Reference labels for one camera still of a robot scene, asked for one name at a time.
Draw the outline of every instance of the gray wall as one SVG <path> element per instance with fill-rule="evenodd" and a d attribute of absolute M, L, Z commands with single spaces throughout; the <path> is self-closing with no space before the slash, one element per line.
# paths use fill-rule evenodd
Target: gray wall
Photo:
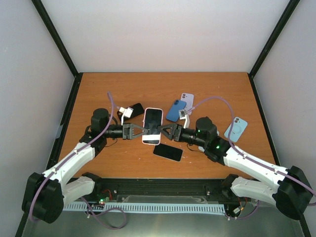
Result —
<path fill-rule="evenodd" d="M 248 72 L 287 3 L 43 0 L 80 72 Z"/>
<path fill-rule="evenodd" d="M 0 9 L 0 230 L 11 237 L 27 178 L 47 163 L 73 77 L 30 0 L 2 0 Z"/>
<path fill-rule="evenodd" d="M 255 83 L 281 164 L 302 168 L 316 189 L 316 1 L 304 0 L 285 26 Z M 316 207 L 305 212 L 316 236 Z"/>

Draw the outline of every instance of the wooden tabletop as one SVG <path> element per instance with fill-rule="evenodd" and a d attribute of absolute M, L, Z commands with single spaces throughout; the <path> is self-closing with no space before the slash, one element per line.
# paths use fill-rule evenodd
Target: wooden tabletop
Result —
<path fill-rule="evenodd" d="M 161 108 L 164 116 L 172 102 L 183 92 L 194 94 L 194 104 L 209 96 L 221 96 L 232 106 L 235 116 L 248 122 L 248 126 L 236 145 L 268 162 L 273 155 L 249 83 L 247 73 L 84 73 L 78 91 L 70 123 L 62 147 L 60 159 L 79 142 L 95 109 L 111 111 L 107 91 L 118 106 L 127 107 L 141 103 L 145 108 Z M 220 136 L 231 122 L 228 107 L 220 100 L 209 100 L 197 107 L 190 116 L 190 128 L 195 121 L 208 116 L 217 126 Z M 128 122 L 142 126 L 143 115 Z M 163 124 L 172 123 L 163 119 Z M 203 153 L 189 151 L 185 143 L 169 141 L 161 136 L 161 142 L 183 150 L 180 162 L 153 155 L 154 146 L 134 140 L 119 139 L 87 163 L 77 174 L 91 172 L 104 178 L 226 178 L 230 173 L 249 177 L 239 170 L 210 161 Z"/>

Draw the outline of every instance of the blue smartphone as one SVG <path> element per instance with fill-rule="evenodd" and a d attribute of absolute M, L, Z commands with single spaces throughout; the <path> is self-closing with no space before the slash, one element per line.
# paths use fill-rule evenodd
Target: blue smartphone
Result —
<path fill-rule="evenodd" d="M 169 121 L 176 122 L 179 119 L 179 110 L 184 109 L 184 107 L 187 105 L 187 102 L 182 100 L 176 100 L 173 102 L 166 119 Z"/>
<path fill-rule="evenodd" d="M 238 141 L 239 137 L 245 131 L 247 125 L 248 125 L 248 123 L 245 120 L 243 120 L 239 117 L 234 118 L 234 125 L 233 125 L 233 129 L 232 129 L 231 136 L 230 136 L 230 139 L 232 142 Z M 224 133 L 224 136 L 226 138 L 228 138 L 229 129 L 231 129 L 231 125 L 229 125 L 226 132 Z"/>

